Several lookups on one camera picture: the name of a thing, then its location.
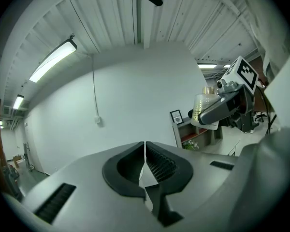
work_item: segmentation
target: ceiling light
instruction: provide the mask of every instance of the ceiling light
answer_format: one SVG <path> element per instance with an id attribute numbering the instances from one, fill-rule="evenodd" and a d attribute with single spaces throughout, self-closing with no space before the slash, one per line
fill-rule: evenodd
<path id="1" fill-rule="evenodd" d="M 214 68 L 216 66 L 216 64 L 199 64 L 200 68 Z"/>
<path id="2" fill-rule="evenodd" d="M 32 76 L 29 78 L 30 81 L 37 82 L 40 78 L 50 70 L 55 64 L 60 60 L 65 58 L 67 55 L 75 52 L 77 45 L 73 42 L 72 39 L 68 39 L 57 48 L 55 48 L 48 56 L 43 60 L 40 66 L 35 70 Z"/>
<path id="3" fill-rule="evenodd" d="M 18 109 L 23 99 L 24 97 L 22 95 L 18 95 L 14 103 L 13 109 Z"/>

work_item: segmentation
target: floor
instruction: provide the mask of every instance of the floor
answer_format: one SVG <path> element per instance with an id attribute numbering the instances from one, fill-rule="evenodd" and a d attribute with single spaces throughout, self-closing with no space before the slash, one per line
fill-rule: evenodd
<path id="1" fill-rule="evenodd" d="M 19 165 L 19 168 L 16 168 L 16 170 L 19 173 L 19 178 L 17 179 L 18 187 L 25 197 L 27 193 L 39 182 L 47 178 L 47 175 L 32 170 L 31 172 L 26 168 L 26 162 L 25 161 L 19 161 L 17 162 Z"/>
<path id="2" fill-rule="evenodd" d="M 222 127 L 223 139 L 216 145 L 208 146 L 204 152 L 227 155 L 235 147 L 235 156 L 239 156 L 243 147 L 250 144 L 256 144 L 265 137 L 267 126 L 268 121 L 265 118 L 264 122 L 260 122 L 259 126 L 255 128 L 253 133 L 247 132 L 246 134 L 243 134 L 237 128 Z M 271 133 L 278 129 L 279 124 L 273 123 Z"/>

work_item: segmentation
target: ceiling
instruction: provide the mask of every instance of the ceiling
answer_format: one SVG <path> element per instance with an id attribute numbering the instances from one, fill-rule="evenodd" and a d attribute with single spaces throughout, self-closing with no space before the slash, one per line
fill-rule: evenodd
<path id="1" fill-rule="evenodd" d="M 146 0 L 34 0 L 2 54 L 4 103 L 11 104 L 20 93 L 30 101 L 50 79 L 84 58 L 71 54 L 38 83 L 29 81 L 39 62 L 72 34 L 77 51 L 87 54 L 129 44 L 148 48 L 152 42 L 184 42 L 198 63 L 218 65 L 204 71 L 206 78 L 219 77 L 224 64 L 255 51 L 245 0 L 163 2 L 156 7 Z"/>

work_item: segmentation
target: corrugated metal ceiling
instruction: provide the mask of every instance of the corrugated metal ceiling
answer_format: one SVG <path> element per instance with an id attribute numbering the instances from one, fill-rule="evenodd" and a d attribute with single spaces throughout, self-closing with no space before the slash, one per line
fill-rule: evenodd
<path id="1" fill-rule="evenodd" d="M 230 1 L 248 19 L 245 1 Z M 72 34 L 77 51 L 82 53 L 98 54 L 137 44 L 141 38 L 138 24 L 147 26 L 138 21 L 141 11 L 136 0 L 59 1 L 32 25 L 20 44 L 7 76 L 4 100 L 13 101 L 22 92 L 30 101 L 50 79 L 84 58 L 72 54 L 38 83 L 28 81 L 39 62 Z M 238 15 L 221 0 L 164 0 L 164 5 L 153 11 L 151 34 L 147 36 L 150 41 L 184 42 L 198 62 L 228 63 L 256 48 Z"/>

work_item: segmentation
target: fluorescent light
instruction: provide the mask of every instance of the fluorescent light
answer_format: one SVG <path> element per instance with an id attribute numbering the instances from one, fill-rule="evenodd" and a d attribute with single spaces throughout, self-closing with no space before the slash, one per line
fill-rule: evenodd
<path id="1" fill-rule="evenodd" d="M 14 107 L 13 109 L 18 109 L 21 102 L 23 101 L 24 97 L 22 95 L 18 95 L 17 98 L 16 98 L 16 101 L 14 103 Z"/>
<path id="2" fill-rule="evenodd" d="M 55 64 L 57 64 L 67 55 L 71 54 L 72 52 L 75 52 L 76 49 L 77 45 L 73 42 L 73 40 L 71 39 L 66 40 L 43 60 L 43 62 L 32 74 L 29 80 L 36 83 L 46 72 L 50 70 L 50 68 L 52 68 Z"/>
<path id="3" fill-rule="evenodd" d="M 199 64 L 200 68 L 214 68 L 216 66 L 216 64 Z"/>

